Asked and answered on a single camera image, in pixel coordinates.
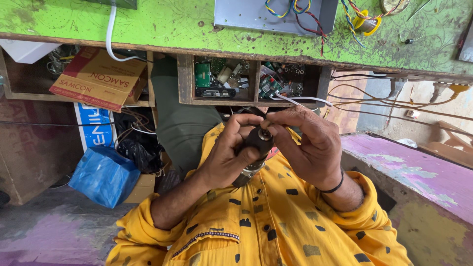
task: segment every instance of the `white cable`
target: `white cable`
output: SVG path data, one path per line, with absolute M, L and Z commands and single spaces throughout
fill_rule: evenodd
M 315 98 L 315 97 L 291 97 L 291 98 L 288 98 L 288 97 L 285 97 L 285 96 L 283 96 L 283 95 L 281 95 L 281 94 L 279 94 L 279 93 L 276 93 L 276 95 L 277 95 L 278 97 L 280 97 L 281 99 L 273 98 L 273 97 L 271 97 L 271 99 L 277 100 L 277 101 L 286 100 L 286 101 L 289 101 L 289 102 L 291 102 L 291 103 L 293 103 L 293 104 L 295 104 L 295 105 L 302 105 L 302 104 L 300 104 L 300 103 L 298 103 L 298 102 L 296 102 L 296 101 L 294 101 L 294 100 L 301 100 L 301 99 L 305 99 L 305 100 L 315 100 L 315 101 L 324 102 L 324 103 L 328 104 L 328 106 L 333 106 L 333 104 L 332 104 L 331 102 L 326 101 L 326 100 L 323 100 L 323 99 L 320 99 L 320 98 Z
M 67 181 L 66 184 L 61 185 L 61 186 L 57 186 L 57 187 L 53 187 L 53 188 L 47 188 L 47 189 L 57 189 L 57 188 L 60 188 L 60 187 L 63 187 L 63 186 L 66 186 L 67 184 L 69 184 L 69 182 L 70 182 L 70 176 L 69 176 L 69 175 L 66 175 L 66 176 L 69 177 L 69 181 Z
M 146 131 L 142 131 L 142 130 L 136 129 L 136 128 L 133 127 L 133 124 L 131 124 L 131 128 L 134 129 L 134 130 L 136 130 L 136 131 L 143 132 L 143 133 L 146 133 L 146 134 L 156 135 L 156 133 L 151 133 L 151 132 L 146 132 Z
M 112 57 L 113 59 L 115 59 L 117 61 L 120 61 L 120 62 L 124 62 L 124 61 L 130 60 L 130 59 L 135 59 L 135 58 L 141 60 L 141 58 L 138 57 L 138 56 L 132 56 L 132 57 L 120 59 L 120 58 L 117 58 L 114 55 L 114 53 L 112 52 L 112 33 L 114 31 L 114 24 L 115 24 L 116 15 L 117 15 L 117 7 L 112 6 L 112 11 L 110 12 L 110 20 L 108 21 L 107 37 L 105 39 L 105 45 L 107 46 L 108 54 L 110 55 L 110 57 Z

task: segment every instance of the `green trousers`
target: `green trousers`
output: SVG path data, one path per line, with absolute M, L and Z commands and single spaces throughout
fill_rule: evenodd
M 151 82 L 158 109 L 156 135 L 183 179 L 199 165 L 204 135 L 222 119 L 214 106 L 179 103 L 176 59 L 156 61 Z

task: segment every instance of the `hand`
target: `hand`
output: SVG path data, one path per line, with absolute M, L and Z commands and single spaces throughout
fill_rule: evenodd
M 342 145 L 335 123 L 300 105 L 268 113 L 266 119 L 273 123 L 268 130 L 274 137 L 276 147 L 301 179 L 320 190 L 331 190 L 340 183 Z M 284 128 L 287 125 L 300 128 L 303 133 L 301 145 L 292 140 Z
M 226 188 L 235 181 L 246 166 L 260 157 L 259 151 L 253 147 L 245 148 L 238 156 L 235 156 L 235 147 L 254 128 L 252 126 L 242 127 L 242 125 L 259 124 L 262 121 L 262 117 L 251 114 L 230 117 L 209 156 L 196 171 L 206 189 Z

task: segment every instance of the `black plastic bag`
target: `black plastic bag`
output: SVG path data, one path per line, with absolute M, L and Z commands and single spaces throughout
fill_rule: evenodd
M 146 127 L 150 130 L 155 130 L 151 108 L 135 107 L 131 110 L 145 115 L 150 120 L 150 123 L 147 124 Z M 123 113 L 114 114 L 114 117 L 117 121 L 115 127 L 118 135 L 126 129 L 131 128 L 131 124 L 136 122 L 136 118 Z M 158 143 L 156 135 L 132 130 L 125 139 L 120 141 L 117 151 L 122 156 L 132 160 L 136 168 L 144 174 L 157 173 L 163 167 L 159 153 L 164 151 L 164 149 Z

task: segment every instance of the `forearm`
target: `forearm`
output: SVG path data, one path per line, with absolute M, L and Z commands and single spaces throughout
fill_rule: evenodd
M 341 179 L 341 172 L 337 172 L 336 177 L 329 180 L 320 190 L 330 190 L 336 187 Z M 340 188 L 332 193 L 322 193 L 324 200 L 339 212 L 350 212 L 356 210 L 363 203 L 363 189 L 351 179 L 346 172 L 343 175 L 343 182 Z
M 157 197 L 151 203 L 154 226 L 169 230 L 176 226 L 186 211 L 208 191 L 201 173 L 197 170 L 172 190 Z

